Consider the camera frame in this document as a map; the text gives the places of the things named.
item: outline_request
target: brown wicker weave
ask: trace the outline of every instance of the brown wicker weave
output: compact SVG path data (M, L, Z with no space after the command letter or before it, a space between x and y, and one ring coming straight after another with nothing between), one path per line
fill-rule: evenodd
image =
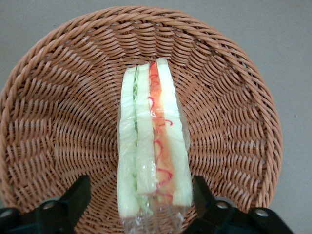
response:
M232 40L176 10L113 7L41 39L13 69L0 99L0 188L23 212L88 174L92 200L78 233L120 233L117 110L129 66L166 57L191 134L192 175L238 207L267 207L282 134L272 95ZM184 226L195 217L190 209ZM162 232L166 233L166 220Z

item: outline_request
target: black bracket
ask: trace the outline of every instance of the black bracket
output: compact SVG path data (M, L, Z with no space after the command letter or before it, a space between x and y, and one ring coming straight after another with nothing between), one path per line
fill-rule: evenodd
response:
M16 208L0 209L1 234L74 234L91 200L90 178L80 176L59 200L42 203L20 214Z
M194 177L194 203L198 214L183 234L293 234L272 210L254 208L248 214L226 201L215 200L204 177Z

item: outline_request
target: plastic wrap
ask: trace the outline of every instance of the plastic wrap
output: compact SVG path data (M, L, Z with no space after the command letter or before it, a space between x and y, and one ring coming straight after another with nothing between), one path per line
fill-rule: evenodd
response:
M179 232L193 199L190 136L165 59L127 69L117 132L118 209L125 233Z

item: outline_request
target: gray wall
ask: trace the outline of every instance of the gray wall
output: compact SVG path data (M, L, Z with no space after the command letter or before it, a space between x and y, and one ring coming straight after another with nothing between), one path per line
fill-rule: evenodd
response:
M249 54L273 94L284 135L282 173L271 209L296 233L312 233L310 0L0 0L0 88L48 32L73 17L125 4L180 9Z

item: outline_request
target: woven basket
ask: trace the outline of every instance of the woven basket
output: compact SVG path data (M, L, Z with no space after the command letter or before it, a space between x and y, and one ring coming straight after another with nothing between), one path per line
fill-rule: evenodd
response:
M272 95L245 52L176 10L113 7L41 39L11 72L0 99L0 189L23 212L90 175L78 233L121 233L117 111L125 69L166 57L188 119L192 175L243 211L268 207L282 159ZM191 208L184 227L196 216ZM166 220L162 231L168 232Z

